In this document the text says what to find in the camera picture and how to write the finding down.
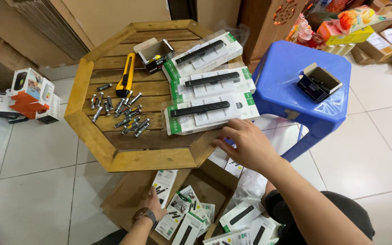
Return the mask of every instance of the blue plastic stool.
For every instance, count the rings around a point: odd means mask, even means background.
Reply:
[[[314,62],[343,83],[338,91],[319,104],[297,86],[298,76]],[[282,158],[293,161],[343,123],[350,70],[351,64],[339,55],[286,41],[271,44],[252,75],[257,87],[253,100],[258,112],[284,117],[309,129],[302,139],[299,135],[298,142]]]

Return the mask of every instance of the snack bag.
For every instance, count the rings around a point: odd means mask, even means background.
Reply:
[[[338,15],[338,18],[340,21],[337,23],[337,27],[346,35],[386,19],[376,15],[375,11],[366,5],[343,11]]]

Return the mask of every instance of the white box with green stripe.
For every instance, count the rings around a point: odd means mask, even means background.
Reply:
[[[212,102],[228,101],[230,107],[228,109],[218,109],[208,111],[203,114],[191,114],[181,117],[171,117],[170,112],[177,109],[189,108],[199,104],[209,104]],[[226,116],[219,117],[219,112],[224,113]],[[191,102],[178,103],[174,101],[174,105],[168,106],[164,109],[164,119],[166,121],[167,134],[187,135],[206,130],[212,130],[224,127],[228,120],[232,118],[249,119],[254,121],[258,119],[257,106],[252,98],[252,93],[248,91],[231,93],[227,95],[212,96],[193,100]]]
[[[235,74],[238,74],[239,77],[224,80],[219,79],[219,77],[221,77],[222,75]],[[203,78],[209,77],[214,77],[218,79],[218,81],[214,83],[208,82],[201,85],[186,87],[186,81],[198,82],[203,80]],[[252,75],[249,72],[247,66],[241,66],[233,69],[209,71],[170,81],[170,93],[172,95],[172,100],[175,100],[178,103],[192,101],[194,99],[214,96],[218,94],[227,94],[248,90],[253,94],[256,88],[252,80]]]
[[[215,67],[220,66],[243,53],[243,47],[231,33],[224,30],[218,31],[203,40],[207,41],[190,48],[187,52],[164,63],[162,69],[169,81],[213,70]],[[223,45],[213,49],[213,51],[204,53],[202,56],[197,56],[188,62],[177,64],[177,59],[183,58],[184,56],[217,41],[222,41]]]

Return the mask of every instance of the wooden cabinet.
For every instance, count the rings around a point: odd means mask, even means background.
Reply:
[[[250,27],[243,49],[243,61],[250,72],[258,65],[270,44],[284,40],[305,6],[305,0],[242,0],[239,24]]]

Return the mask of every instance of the yellow box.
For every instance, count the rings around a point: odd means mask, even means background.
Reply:
[[[336,27],[335,23],[324,21],[317,32],[324,37],[326,45],[338,45],[365,42],[374,31],[373,28],[367,26],[346,36]]]

